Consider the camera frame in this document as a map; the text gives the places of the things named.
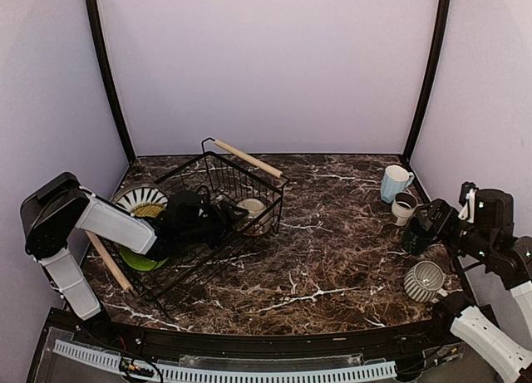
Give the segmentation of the beige patterned bowl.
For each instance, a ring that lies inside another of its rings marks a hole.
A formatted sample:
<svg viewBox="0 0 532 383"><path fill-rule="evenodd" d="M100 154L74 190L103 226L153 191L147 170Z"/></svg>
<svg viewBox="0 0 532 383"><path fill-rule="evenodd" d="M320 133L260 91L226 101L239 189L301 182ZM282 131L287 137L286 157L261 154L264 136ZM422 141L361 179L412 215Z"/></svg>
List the beige patterned bowl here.
<svg viewBox="0 0 532 383"><path fill-rule="evenodd" d="M243 229L243 234L248 237L259 237L265 235L271 228L271 217L265 214L261 219L260 215L267 209L267 206L259 199L248 198L237 204L240 209L245 209L248 214L239 222L239 229Z"/></svg>

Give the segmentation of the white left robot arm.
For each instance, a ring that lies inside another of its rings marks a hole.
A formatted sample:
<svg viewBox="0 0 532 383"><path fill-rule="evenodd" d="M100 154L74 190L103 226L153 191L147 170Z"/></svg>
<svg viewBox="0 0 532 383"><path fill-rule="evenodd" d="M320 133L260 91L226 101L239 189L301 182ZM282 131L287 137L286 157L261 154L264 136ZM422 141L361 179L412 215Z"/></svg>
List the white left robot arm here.
<svg viewBox="0 0 532 383"><path fill-rule="evenodd" d="M137 184L109 201L82 186L70 172L43 185L20 207L26 253L86 321L85 333L99 346L111 346L117 329L101 315L101 301L70 252L72 232L96 235L161 262L193 244L219 247L248 214L227 201L213 203L206 187L169 196L153 184Z"/></svg>

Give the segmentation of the white steel tumbler cup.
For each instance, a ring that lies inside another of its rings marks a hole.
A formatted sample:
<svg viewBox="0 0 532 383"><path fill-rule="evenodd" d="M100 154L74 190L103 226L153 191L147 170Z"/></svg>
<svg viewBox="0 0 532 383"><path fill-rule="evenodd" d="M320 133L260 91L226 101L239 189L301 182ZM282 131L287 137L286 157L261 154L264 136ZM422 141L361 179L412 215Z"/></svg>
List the white steel tumbler cup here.
<svg viewBox="0 0 532 383"><path fill-rule="evenodd" d="M398 227L405 226L418 206L416 197L407 192L397 194L392 202L391 221Z"/></svg>

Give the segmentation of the dark green mug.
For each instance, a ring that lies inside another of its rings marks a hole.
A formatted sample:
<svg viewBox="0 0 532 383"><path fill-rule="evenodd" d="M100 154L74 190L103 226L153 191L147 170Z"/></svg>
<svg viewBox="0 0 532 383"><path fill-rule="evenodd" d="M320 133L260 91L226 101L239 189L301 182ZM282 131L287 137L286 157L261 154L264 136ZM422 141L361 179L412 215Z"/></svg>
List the dark green mug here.
<svg viewBox="0 0 532 383"><path fill-rule="evenodd" d="M419 256L431 245L436 236L435 227L426 227L418 217L412 217L402 235L401 248L412 256Z"/></svg>

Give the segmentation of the black white striped plate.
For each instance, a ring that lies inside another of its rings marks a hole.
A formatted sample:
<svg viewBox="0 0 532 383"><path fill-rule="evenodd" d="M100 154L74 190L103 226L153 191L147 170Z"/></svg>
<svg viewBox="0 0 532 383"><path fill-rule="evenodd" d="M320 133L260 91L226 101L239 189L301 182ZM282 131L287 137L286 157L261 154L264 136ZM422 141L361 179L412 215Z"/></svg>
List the black white striped plate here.
<svg viewBox="0 0 532 383"><path fill-rule="evenodd" d="M168 198L165 192L155 184L135 183L120 189L111 202L128 213L133 213L141 206L152 204L166 206Z"/></svg>

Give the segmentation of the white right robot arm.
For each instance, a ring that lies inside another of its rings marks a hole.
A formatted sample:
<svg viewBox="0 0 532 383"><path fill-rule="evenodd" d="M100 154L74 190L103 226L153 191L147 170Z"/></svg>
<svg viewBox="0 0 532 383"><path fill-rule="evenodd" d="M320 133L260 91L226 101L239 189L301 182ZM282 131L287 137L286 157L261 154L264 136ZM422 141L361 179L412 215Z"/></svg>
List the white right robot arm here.
<svg viewBox="0 0 532 383"><path fill-rule="evenodd" d="M514 199L499 189L461 188L457 210L443 199L422 205L415 217L451 254L470 256L494 273L531 322L531 238L514 235ZM504 382L531 380L531 352L494 325L463 293L452 293L433 308L424 337L440 345L455 336L476 351Z"/></svg>

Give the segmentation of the light blue faceted mug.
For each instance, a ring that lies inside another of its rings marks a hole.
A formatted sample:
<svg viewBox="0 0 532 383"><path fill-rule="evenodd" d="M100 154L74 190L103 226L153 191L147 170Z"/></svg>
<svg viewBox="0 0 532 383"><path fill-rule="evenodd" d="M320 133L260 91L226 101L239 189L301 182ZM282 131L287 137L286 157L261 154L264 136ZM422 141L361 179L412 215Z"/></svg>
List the light blue faceted mug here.
<svg viewBox="0 0 532 383"><path fill-rule="evenodd" d="M391 204L397 194L410 186L415 175L400 165L388 165L384 170L381 183L381 199Z"/></svg>

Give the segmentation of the yellow ribbed plate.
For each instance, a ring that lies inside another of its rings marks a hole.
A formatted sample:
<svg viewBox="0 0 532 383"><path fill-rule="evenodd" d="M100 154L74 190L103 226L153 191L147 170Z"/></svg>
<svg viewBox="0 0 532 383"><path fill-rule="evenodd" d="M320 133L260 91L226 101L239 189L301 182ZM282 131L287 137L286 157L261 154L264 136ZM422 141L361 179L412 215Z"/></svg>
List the yellow ribbed plate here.
<svg viewBox="0 0 532 383"><path fill-rule="evenodd" d="M166 210L165 204L147 203L139 204L131 210L131 213L138 218L156 218L161 212Z"/></svg>

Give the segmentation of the striped round mug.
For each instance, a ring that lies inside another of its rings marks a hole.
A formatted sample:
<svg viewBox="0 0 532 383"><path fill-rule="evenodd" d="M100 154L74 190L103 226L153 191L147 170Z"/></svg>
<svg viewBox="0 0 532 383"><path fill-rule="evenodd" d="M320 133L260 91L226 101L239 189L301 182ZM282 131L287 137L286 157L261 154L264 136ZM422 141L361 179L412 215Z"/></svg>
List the striped round mug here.
<svg viewBox="0 0 532 383"><path fill-rule="evenodd" d="M441 268L431 261L421 261L406 274L403 287L406 295L414 302L431 302L437 296L446 297L444 289L446 275Z"/></svg>

